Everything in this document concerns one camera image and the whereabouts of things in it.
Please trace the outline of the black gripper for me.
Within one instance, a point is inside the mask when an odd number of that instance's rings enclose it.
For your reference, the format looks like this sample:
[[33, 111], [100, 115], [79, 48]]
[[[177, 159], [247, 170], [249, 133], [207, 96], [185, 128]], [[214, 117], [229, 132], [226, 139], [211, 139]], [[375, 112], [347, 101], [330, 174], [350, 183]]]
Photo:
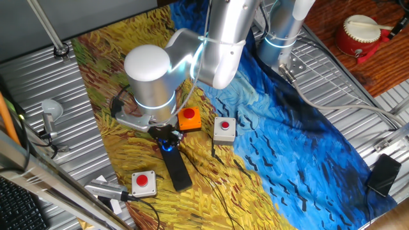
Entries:
[[172, 125], [166, 126], [153, 126], [150, 127], [148, 133], [158, 141], [158, 145], [164, 150], [166, 148], [166, 142], [171, 143], [172, 147], [179, 146], [180, 141], [183, 139], [183, 133], [177, 130]]

